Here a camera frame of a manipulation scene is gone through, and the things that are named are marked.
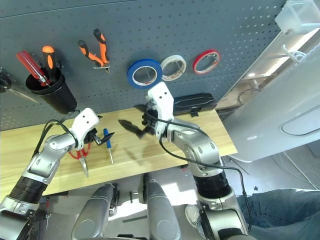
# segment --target tape roll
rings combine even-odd
[[[142,68],[150,68],[154,72],[154,75],[147,82],[141,82],[138,81],[138,79],[135,79],[135,73]],[[126,78],[128,79],[129,84],[136,89],[152,88],[154,85],[161,81],[161,77],[162,69],[160,63],[149,58],[140,59],[139,61],[134,62],[126,72]]]
[[[204,59],[204,58],[206,58],[206,57],[209,57],[209,56],[212,56],[212,55],[215,55],[212,64],[211,64],[209,67],[207,67],[206,69],[197,70],[197,65],[198,65],[198,63],[199,63],[202,59]],[[220,60],[221,60],[221,55],[220,55],[220,53],[219,53],[217,50],[215,50],[215,49],[206,50],[206,51],[200,53],[200,54],[195,58],[195,60],[194,60],[194,62],[193,62],[193,64],[192,64],[193,71],[194,71],[196,74],[198,74],[198,75],[207,74],[207,73],[211,72],[211,71],[218,65],[218,63],[220,62]]]
[[[171,75],[164,75],[163,74],[164,69],[170,64],[177,64],[179,69]],[[161,68],[162,68],[162,80],[173,81],[184,74],[187,68],[187,63],[182,56],[172,55],[172,56],[168,56],[165,60],[162,61]]]

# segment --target black ribbed joint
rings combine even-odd
[[[21,176],[10,193],[10,197],[27,203],[38,204],[48,185]]]
[[[193,176],[198,193],[208,199],[222,198],[231,191],[225,172],[215,176],[197,177]]]

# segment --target black cup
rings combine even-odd
[[[57,68],[55,83],[51,83],[49,86],[41,86],[41,83],[35,79],[31,74],[27,77],[25,85],[36,95],[39,95],[45,100],[51,107],[61,114],[67,114],[73,112],[77,107],[77,101],[72,95],[65,76],[61,73],[61,70]]]

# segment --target blue screwdriver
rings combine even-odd
[[[104,128],[103,129],[103,135],[106,136],[108,134],[109,134],[108,129]],[[106,148],[109,149],[111,163],[114,164],[114,159],[112,158],[112,154],[111,154],[111,142],[110,142],[110,139],[108,141],[106,141]]]

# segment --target pegboard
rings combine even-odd
[[[77,109],[112,112],[145,102],[147,90],[132,88],[128,67],[142,58],[159,63],[181,55],[187,69],[168,82],[174,97],[211,93],[218,101],[279,33],[275,17],[285,0],[20,0],[2,1],[0,9],[0,66],[25,87],[27,70],[17,60],[22,50],[42,59],[51,45],[75,96]],[[93,30],[107,40],[111,74],[93,69],[80,52],[84,40],[99,55]],[[217,49],[221,63],[211,73],[196,75],[195,57]],[[40,104],[5,92],[0,95],[0,129],[8,130],[59,119],[42,99]]]

